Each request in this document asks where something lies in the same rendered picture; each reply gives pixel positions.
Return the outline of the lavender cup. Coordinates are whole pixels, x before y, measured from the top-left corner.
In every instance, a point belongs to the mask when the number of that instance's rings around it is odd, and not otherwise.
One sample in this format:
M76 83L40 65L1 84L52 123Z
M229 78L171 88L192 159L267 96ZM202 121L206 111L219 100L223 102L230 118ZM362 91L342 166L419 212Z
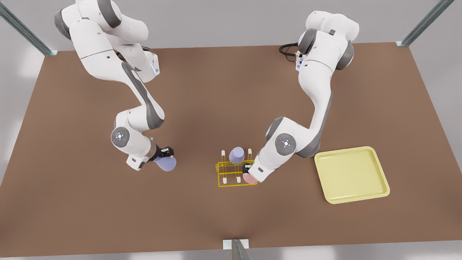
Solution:
M244 161L244 158L245 152L241 147L235 147L229 154L229 161L235 165L241 164Z
M157 157L154 162L157 163L157 165L165 172L173 170L176 166L176 159L173 156Z

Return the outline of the pale yellow tray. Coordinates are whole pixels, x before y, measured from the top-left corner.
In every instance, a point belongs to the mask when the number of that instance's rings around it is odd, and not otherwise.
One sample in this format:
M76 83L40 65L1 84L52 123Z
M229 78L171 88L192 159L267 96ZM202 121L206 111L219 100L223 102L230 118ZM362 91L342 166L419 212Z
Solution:
M317 153L314 162L330 204L388 196L390 187L376 151L369 146Z

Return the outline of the silver frame post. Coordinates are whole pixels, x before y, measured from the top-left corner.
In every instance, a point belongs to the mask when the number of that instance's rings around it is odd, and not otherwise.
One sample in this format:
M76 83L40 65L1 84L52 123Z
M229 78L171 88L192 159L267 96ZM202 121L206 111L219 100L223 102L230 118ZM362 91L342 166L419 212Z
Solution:
M0 17L2 17L12 28L14 28L23 38L32 44L44 56L57 56L59 51L51 50L46 44L37 37L22 21L16 17L1 1L0 1Z
M248 239L223 240L223 249L231 250L232 260L251 260L247 253Z
M439 0L427 15L404 37L396 41L398 47L409 47L411 44L454 2L455 0Z

